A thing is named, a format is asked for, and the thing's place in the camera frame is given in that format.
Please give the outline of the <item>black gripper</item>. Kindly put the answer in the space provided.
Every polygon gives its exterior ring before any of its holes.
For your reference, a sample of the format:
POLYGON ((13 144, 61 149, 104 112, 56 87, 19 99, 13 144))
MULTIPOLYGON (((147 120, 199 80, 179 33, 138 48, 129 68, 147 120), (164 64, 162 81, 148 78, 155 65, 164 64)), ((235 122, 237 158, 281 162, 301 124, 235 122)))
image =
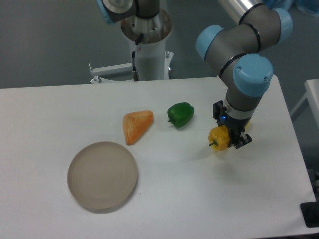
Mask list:
POLYGON ((228 135, 230 137, 229 148, 235 147, 236 149, 239 149, 252 142, 251 136, 244 133, 245 127, 250 119, 251 117, 247 119, 235 119, 226 113, 219 115, 216 118, 218 126, 224 125, 228 129, 228 135))

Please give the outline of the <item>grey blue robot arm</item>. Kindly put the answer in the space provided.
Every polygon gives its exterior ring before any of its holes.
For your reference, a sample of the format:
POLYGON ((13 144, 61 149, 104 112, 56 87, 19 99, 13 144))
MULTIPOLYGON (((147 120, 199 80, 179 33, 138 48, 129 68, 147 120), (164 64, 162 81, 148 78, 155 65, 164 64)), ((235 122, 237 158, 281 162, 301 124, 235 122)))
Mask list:
MULTIPOLYGON (((119 22, 131 50, 134 81, 162 80, 167 75, 164 45, 172 30, 170 15, 157 0, 99 0, 104 21, 119 22)), ((208 136, 210 146, 222 151, 252 141, 245 132, 274 74, 271 62, 259 53, 287 39, 293 30, 290 14, 269 9, 260 0, 222 0, 221 6, 237 26, 205 28, 195 48, 227 86, 224 100, 213 105, 217 127, 208 136)))

